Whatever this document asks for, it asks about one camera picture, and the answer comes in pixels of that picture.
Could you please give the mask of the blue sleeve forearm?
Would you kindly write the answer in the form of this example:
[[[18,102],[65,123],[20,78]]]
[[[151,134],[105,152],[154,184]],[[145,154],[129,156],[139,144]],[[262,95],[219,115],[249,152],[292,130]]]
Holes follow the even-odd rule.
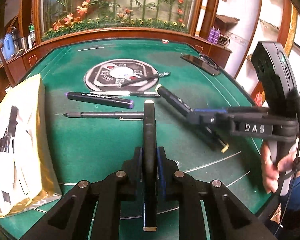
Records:
[[[300,176],[295,179],[282,225],[289,230],[300,230]]]

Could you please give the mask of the person's right hand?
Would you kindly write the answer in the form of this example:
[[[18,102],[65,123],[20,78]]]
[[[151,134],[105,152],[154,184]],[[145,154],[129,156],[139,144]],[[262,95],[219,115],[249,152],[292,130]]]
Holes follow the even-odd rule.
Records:
[[[275,193],[278,189],[280,172],[292,169],[293,161],[296,158],[298,143],[296,142],[289,150],[289,154],[282,158],[277,165],[271,160],[271,151],[267,141],[261,145],[261,170],[262,183],[266,193]]]

